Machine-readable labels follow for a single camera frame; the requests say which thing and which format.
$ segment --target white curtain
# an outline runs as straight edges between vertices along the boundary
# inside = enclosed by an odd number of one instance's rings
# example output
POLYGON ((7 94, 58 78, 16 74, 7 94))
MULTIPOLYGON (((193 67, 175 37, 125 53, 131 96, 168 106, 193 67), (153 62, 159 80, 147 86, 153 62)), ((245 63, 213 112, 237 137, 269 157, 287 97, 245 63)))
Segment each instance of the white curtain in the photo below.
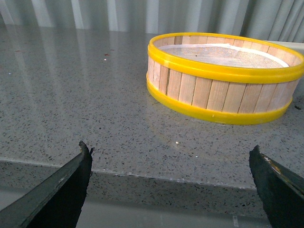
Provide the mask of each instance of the white curtain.
POLYGON ((304 42, 304 0, 0 0, 0 24, 304 42))

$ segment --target yellow band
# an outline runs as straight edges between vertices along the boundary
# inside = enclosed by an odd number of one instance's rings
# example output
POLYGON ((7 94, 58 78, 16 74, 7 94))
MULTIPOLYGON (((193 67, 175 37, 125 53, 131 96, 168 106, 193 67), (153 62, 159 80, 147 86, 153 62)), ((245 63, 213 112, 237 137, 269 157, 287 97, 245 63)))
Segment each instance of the yellow band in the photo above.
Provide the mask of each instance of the yellow band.
POLYGON ((281 117, 286 112, 288 106, 292 101, 291 99, 290 102, 287 105, 285 105, 283 108, 266 113, 254 113, 254 114, 224 113, 224 112, 194 107, 166 96, 165 94, 159 92, 151 84, 151 82, 149 82, 148 74, 147 74, 147 88, 150 94, 157 101, 167 106, 168 108, 173 109, 174 111, 201 120, 206 120, 206 121, 216 122, 221 124, 252 125, 252 124, 267 123, 281 117))
POLYGON ((294 81, 302 77, 304 73, 304 56, 292 49, 283 47, 278 44, 273 44, 257 39, 237 37, 232 35, 213 34, 213 33, 171 33, 156 36, 150 40, 148 45, 148 55, 161 65, 183 72, 185 74, 204 77, 220 81, 238 82, 238 83, 251 83, 251 84, 267 84, 267 83, 281 83, 294 81), (270 47, 275 47, 283 51, 289 52, 294 56, 297 56, 301 63, 296 66, 283 67, 283 68, 269 68, 269 69, 257 69, 257 68, 241 68, 231 66, 221 66, 215 64, 202 63, 193 61, 178 56, 168 54, 162 50, 159 50, 154 42, 168 37, 175 36, 212 36, 246 40, 255 42, 270 47))

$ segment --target countertop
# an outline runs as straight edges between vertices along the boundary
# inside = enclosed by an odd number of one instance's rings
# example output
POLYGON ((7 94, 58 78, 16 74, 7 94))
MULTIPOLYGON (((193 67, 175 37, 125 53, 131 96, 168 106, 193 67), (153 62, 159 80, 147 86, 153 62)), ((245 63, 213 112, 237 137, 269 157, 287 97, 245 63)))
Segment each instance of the countertop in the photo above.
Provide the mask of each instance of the countertop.
POLYGON ((60 167, 95 147, 95 173, 255 191, 249 151, 304 176, 304 82, 286 114, 238 126, 177 113, 147 91, 156 34, 0 27, 0 160, 60 167))

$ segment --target wooden slat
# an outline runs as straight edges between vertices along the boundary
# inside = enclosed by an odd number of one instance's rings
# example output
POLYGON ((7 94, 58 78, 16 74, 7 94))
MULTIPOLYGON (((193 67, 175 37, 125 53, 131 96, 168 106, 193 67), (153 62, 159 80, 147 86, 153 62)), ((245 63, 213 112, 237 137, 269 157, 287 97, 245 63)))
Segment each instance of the wooden slat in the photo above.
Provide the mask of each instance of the wooden slat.
POLYGON ((192 105, 207 108, 212 80, 202 77, 196 78, 192 105))
POLYGON ((163 38, 163 39, 161 39, 161 46, 166 46, 166 45, 168 45, 168 38, 163 38))
POLYGON ((298 85, 299 79, 291 82, 284 83, 284 87, 281 90, 281 99, 276 100, 276 107, 273 105, 273 108, 279 109, 284 107, 292 98, 296 86, 298 85))
POLYGON ((216 44, 224 44, 225 43, 225 38, 224 37, 216 37, 215 38, 215 43, 216 44))
POLYGON ((161 65, 161 78, 160 78, 159 91, 162 92, 163 94, 167 93, 168 71, 169 69, 167 67, 161 65))
POLYGON ((217 38, 216 37, 207 37, 206 44, 216 44, 217 38))
POLYGON ((168 37, 168 45, 174 44, 175 37, 168 37))
POLYGON ((244 40, 243 48, 249 48, 250 49, 251 45, 252 45, 251 41, 244 40))
POLYGON ((300 79, 289 82, 289 85, 287 86, 288 93, 286 94, 285 101, 282 101, 283 106, 284 106, 284 104, 287 104, 293 97, 293 94, 295 92, 295 89, 296 89, 299 81, 300 81, 300 79))
POLYGON ((167 96, 178 100, 181 86, 181 72, 170 70, 169 83, 167 88, 167 96))
POLYGON ((264 44, 252 43, 251 49, 267 53, 267 51, 269 49, 269 46, 268 45, 264 45, 264 44))
POLYGON ((202 36, 202 37, 199 37, 199 44, 206 44, 207 42, 207 37, 205 36, 202 36))
POLYGON ((183 36, 181 43, 182 44, 189 44, 190 43, 190 36, 183 36))
POLYGON ((291 66, 292 63, 294 62, 293 55, 290 54, 289 52, 283 51, 281 49, 278 49, 278 48, 275 48, 275 47, 269 47, 267 53, 283 60, 289 66, 291 66))
POLYGON ((159 48, 162 45, 161 41, 162 41, 161 39, 158 39, 158 40, 154 41, 154 43, 153 43, 154 46, 156 46, 157 48, 159 48))
POLYGON ((191 36, 190 37, 190 44, 198 44, 199 43, 199 36, 191 36))
POLYGON ((286 62, 289 66, 292 66, 292 64, 294 63, 295 58, 296 58, 295 55, 293 55, 289 52, 284 52, 284 55, 280 59, 283 60, 284 62, 286 62))
POLYGON ((238 113, 245 88, 246 88, 246 84, 244 83, 234 83, 234 82, 229 83, 229 87, 223 107, 223 112, 238 113))
POLYGON ((274 94, 273 94, 270 104, 267 108, 267 111, 273 111, 273 110, 278 109, 278 107, 280 107, 281 100, 284 98, 284 90, 285 90, 286 86, 287 86, 287 82, 278 83, 276 85, 274 94))
POLYGON ((243 40, 240 40, 240 39, 235 39, 234 40, 234 43, 233 43, 233 46, 236 46, 236 47, 243 47, 243 44, 244 44, 244 41, 243 40))
POLYGON ((247 84, 238 113, 253 113, 263 84, 247 84))
POLYGON ((159 89, 160 87, 160 74, 161 74, 161 65, 158 62, 154 62, 153 85, 157 89, 159 89))
POLYGON ((179 101, 192 104, 196 77, 192 75, 182 74, 180 83, 179 101))
POLYGON ((296 58, 294 59, 293 63, 291 64, 291 66, 296 66, 296 65, 298 65, 298 64, 300 64, 300 63, 301 63, 301 60, 300 60, 298 57, 296 57, 296 58))
POLYGON ((182 36, 175 37, 174 44, 182 44, 182 36))
POLYGON ((153 74, 154 74, 154 60, 151 57, 148 57, 148 79, 153 83, 153 74))
POLYGON ((225 43, 225 44, 230 44, 230 45, 233 45, 233 43, 234 43, 234 39, 231 39, 231 38, 225 38, 224 43, 225 43))
POLYGON ((210 95, 208 99, 207 109, 222 111, 229 82, 213 80, 210 95))
POLYGON ((260 96, 258 97, 254 113, 264 113, 267 111, 271 98, 276 89, 276 84, 264 84, 260 96))

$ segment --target mesh screen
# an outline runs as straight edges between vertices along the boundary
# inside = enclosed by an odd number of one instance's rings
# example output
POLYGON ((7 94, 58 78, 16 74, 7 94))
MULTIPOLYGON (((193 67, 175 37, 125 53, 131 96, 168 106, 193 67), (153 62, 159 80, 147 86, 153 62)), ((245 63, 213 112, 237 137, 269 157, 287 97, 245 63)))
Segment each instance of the mesh screen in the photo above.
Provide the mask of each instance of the mesh screen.
POLYGON ((288 67, 287 63, 268 53, 229 44, 167 45, 159 49, 182 58, 230 67, 288 67))

